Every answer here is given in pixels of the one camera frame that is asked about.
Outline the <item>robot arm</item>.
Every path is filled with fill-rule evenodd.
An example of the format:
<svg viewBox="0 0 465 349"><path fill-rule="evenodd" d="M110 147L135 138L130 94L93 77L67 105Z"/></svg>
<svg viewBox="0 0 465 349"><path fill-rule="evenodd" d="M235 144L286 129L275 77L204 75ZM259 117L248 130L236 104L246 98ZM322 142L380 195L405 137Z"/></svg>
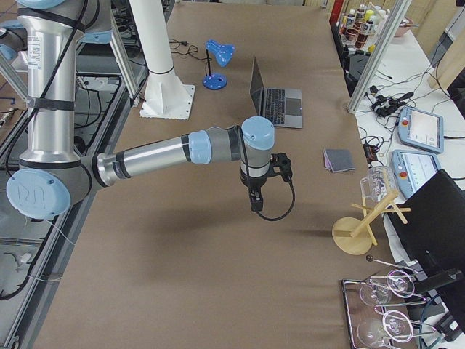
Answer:
<svg viewBox="0 0 465 349"><path fill-rule="evenodd" d="M21 214L49 220L102 188L157 169L190 162L239 161L253 212L272 176L275 130L253 116L240 126L191 132L115 154L80 156L74 148L76 45L93 34L111 36L108 1L19 1L27 32L28 147L7 181L10 204Z"/></svg>

